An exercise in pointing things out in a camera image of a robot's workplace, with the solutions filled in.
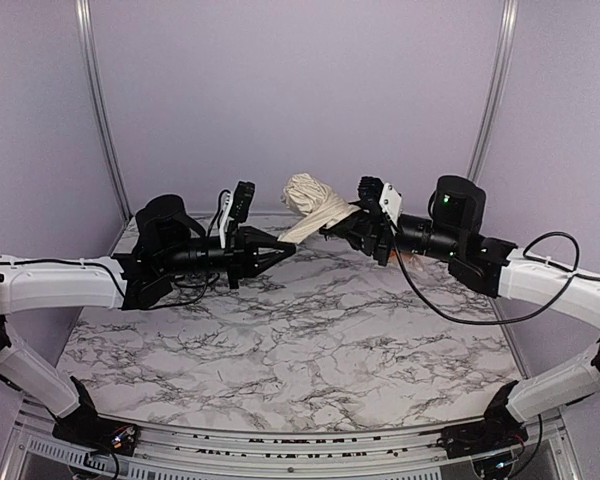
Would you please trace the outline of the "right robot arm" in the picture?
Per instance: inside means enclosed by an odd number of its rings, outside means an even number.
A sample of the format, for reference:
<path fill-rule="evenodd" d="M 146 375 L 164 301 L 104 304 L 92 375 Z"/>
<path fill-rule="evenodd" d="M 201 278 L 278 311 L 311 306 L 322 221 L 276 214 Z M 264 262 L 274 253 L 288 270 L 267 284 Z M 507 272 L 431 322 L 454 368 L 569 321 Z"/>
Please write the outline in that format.
<path fill-rule="evenodd" d="M 347 240 L 381 265 L 401 253 L 434 258 L 476 293 L 553 309 L 600 331 L 600 275 L 481 235 L 486 194 L 471 181 L 440 177 L 426 218 L 402 213 L 400 195 L 378 178 L 362 178 L 358 195 L 342 220 L 321 227 L 323 235 Z M 600 338 L 541 375 L 501 387 L 481 420 L 444 428 L 438 444 L 450 458 L 506 448 L 527 440 L 524 424 L 533 417 L 598 392 Z"/>

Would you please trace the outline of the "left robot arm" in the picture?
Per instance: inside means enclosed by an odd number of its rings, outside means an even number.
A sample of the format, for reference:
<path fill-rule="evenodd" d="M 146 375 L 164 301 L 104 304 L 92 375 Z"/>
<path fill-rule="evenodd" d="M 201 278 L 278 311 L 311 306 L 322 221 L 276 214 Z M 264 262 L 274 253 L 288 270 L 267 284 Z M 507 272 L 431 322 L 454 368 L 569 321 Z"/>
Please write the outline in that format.
<path fill-rule="evenodd" d="M 291 257 L 296 247 L 246 225 L 251 186 L 223 191 L 218 235 L 190 217 L 183 199 L 165 194 L 135 215 L 129 253 L 96 259 L 22 259 L 0 255 L 0 380 L 35 397 L 55 421 L 54 437 L 101 453 L 130 456 L 138 428 L 99 415 L 84 384 L 60 373 L 8 326 L 8 315 L 46 308 L 161 308 L 186 275 L 224 273 L 230 288 Z"/>

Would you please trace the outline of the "cream and black umbrella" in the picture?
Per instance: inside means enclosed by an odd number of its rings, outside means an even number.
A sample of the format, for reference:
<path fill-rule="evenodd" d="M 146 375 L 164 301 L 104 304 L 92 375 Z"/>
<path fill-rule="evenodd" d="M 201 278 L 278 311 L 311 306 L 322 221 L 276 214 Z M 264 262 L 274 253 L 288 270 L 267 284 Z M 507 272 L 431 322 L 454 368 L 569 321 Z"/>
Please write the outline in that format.
<path fill-rule="evenodd" d="M 327 229 L 360 211 L 331 186 L 308 173 L 294 174 L 283 188 L 283 203 L 302 219 L 278 236 L 281 242 L 300 244 L 321 228 Z"/>

